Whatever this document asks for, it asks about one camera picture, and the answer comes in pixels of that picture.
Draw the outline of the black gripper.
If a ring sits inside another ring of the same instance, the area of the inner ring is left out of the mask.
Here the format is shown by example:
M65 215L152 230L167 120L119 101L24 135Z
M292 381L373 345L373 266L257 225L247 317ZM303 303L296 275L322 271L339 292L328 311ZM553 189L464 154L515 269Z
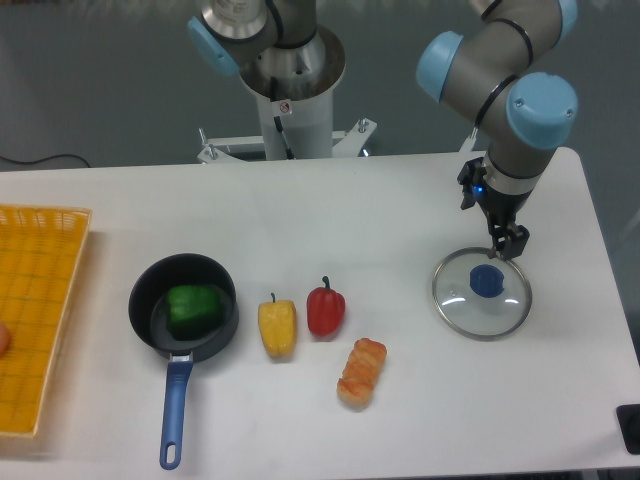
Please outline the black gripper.
M486 216L492 241L488 257L500 258L504 246L506 260L521 256L529 240L529 231L525 226L516 224L516 215L532 191L521 194L503 193L491 186L485 178L482 178L478 187L483 188L482 193L477 193L477 201Z

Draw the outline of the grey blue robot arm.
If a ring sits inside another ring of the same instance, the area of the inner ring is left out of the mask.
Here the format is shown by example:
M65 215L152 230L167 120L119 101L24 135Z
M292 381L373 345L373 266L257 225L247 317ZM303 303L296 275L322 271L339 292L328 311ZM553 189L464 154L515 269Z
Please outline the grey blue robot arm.
M532 64L573 29L573 1L480 1L483 29L472 38L434 38L416 67L419 87L490 140L458 183L462 207L479 206L490 255L520 256L528 230L516 221L578 111L574 89ZM187 25L204 61L237 76L253 94L270 160L330 158L333 91L345 71L337 36L321 26L312 1L207 1Z

